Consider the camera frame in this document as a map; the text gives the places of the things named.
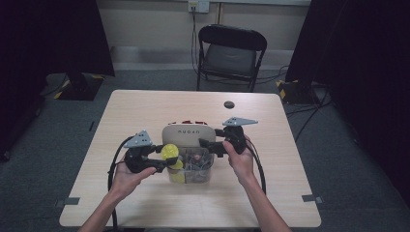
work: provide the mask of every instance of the forearm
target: forearm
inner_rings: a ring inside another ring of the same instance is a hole
[[[109,192],[94,213],[79,228],[79,232],[103,231],[117,204],[121,201],[118,196]]]
[[[243,187],[262,231],[291,231],[259,186],[256,178],[252,177],[244,181]]]

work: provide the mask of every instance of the transparent plastic container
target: transparent plastic container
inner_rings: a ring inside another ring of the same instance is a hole
[[[205,148],[178,147],[178,151],[183,168],[176,170],[167,167],[169,181],[178,184],[209,182],[215,155],[209,154]]]

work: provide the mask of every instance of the table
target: table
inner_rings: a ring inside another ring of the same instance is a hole
[[[235,103],[227,109],[226,101]],[[254,93],[117,90],[109,99],[93,141],[60,217],[63,226],[80,226],[107,192],[107,171],[115,151],[128,136],[147,130],[161,145],[162,129],[169,123],[203,121],[214,129],[235,116],[258,120],[244,126],[265,171],[267,194],[291,227],[316,227],[321,218],[283,107],[277,95]],[[119,158],[126,152],[122,150]],[[150,155],[160,159],[159,154]],[[216,158],[206,184],[170,183],[164,170],[137,187],[117,210],[118,224],[143,228],[251,228],[258,227],[247,195],[229,166]],[[254,172],[259,177],[256,165]]]

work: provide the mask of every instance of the electrical outlet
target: electrical outlet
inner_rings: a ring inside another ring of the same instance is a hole
[[[199,4],[198,1],[188,1],[188,12],[199,12]]]
[[[198,2],[198,9],[200,13],[208,13],[209,12],[209,2],[208,1],[199,1]]]

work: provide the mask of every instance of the person's left hand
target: person's left hand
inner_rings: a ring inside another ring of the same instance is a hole
[[[123,162],[117,164],[114,180],[110,192],[113,193],[119,200],[123,200],[130,195],[135,188],[141,184],[141,181],[154,174],[157,169],[155,167],[148,167],[140,173],[132,173],[127,165]]]

